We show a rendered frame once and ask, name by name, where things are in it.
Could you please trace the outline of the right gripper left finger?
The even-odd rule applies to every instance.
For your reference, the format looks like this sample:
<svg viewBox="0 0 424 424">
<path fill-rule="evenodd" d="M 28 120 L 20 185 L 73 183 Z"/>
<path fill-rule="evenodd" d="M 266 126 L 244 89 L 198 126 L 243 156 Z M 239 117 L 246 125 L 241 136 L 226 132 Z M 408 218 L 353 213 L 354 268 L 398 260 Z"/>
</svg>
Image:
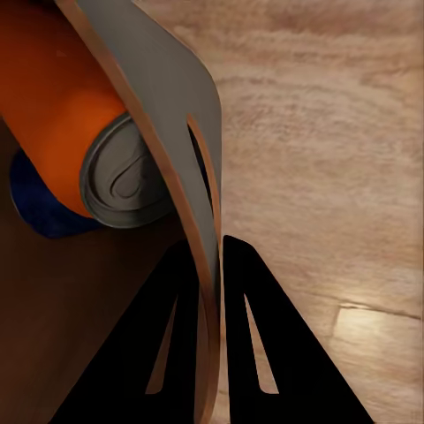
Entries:
<svg viewBox="0 0 424 424">
<path fill-rule="evenodd" d="M 171 311 L 157 394 L 145 394 Z M 199 276 L 187 238 L 170 246 L 49 424 L 193 424 Z"/>
</svg>

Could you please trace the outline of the can of soda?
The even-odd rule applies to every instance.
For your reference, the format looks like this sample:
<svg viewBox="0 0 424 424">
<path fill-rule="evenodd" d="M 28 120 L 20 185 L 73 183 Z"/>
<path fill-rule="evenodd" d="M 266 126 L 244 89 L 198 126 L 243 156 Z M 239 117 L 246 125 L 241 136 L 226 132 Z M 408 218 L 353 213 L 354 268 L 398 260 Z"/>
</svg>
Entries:
<svg viewBox="0 0 424 424">
<path fill-rule="evenodd" d="M 0 0 L 0 116 L 72 212 L 134 228 L 176 211 L 129 111 L 53 0 Z"/>
<path fill-rule="evenodd" d="M 201 171 L 201 175 L 207 188 L 205 170 Z M 42 182 L 41 175 L 30 163 L 23 148 L 12 158 L 9 189 L 11 201 L 21 218 L 32 230 L 49 239 L 69 238 L 108 228 L 107 224 L 99 223 L 93 217 L 72 212 L 57 199 Z"/>
</svg>

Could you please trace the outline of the trash can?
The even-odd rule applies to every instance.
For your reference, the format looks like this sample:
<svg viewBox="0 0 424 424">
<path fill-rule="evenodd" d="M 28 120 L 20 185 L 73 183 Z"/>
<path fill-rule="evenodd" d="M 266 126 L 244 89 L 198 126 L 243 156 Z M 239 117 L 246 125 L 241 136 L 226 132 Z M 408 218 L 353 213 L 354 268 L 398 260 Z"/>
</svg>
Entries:
<svg viewBox="0 0 424 424">
<path fill-rule="evenodd" d="M 187 239 L 199 276 L 193 424 L 220 371 L 222 109 L 194 53 L 131 0 L 53 0 L 146 142 L 176 211 L 134 228 L 47 238 L 11 201 L 21 149 L 0 116 L 0 424 L 49 424 L 157 263 Z M 201 150 L 207 188 L 188 126 Z M 145 394 L 163 389 L 177 300 Z"/>
</svg>

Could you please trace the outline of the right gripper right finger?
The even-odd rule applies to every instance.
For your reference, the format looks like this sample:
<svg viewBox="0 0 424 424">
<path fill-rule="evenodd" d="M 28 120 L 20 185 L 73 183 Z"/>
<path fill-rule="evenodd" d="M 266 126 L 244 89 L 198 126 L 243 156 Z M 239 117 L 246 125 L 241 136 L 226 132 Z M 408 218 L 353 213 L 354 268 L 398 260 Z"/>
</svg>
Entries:
<svg viewBox="0 0 424 424">
<path fill-rule="evenodd" d="M 258 252 L 223 236 L 231 424 L 375 424 Z M 276 381 L 260 389 L 245 297 Z"/>
</svg>

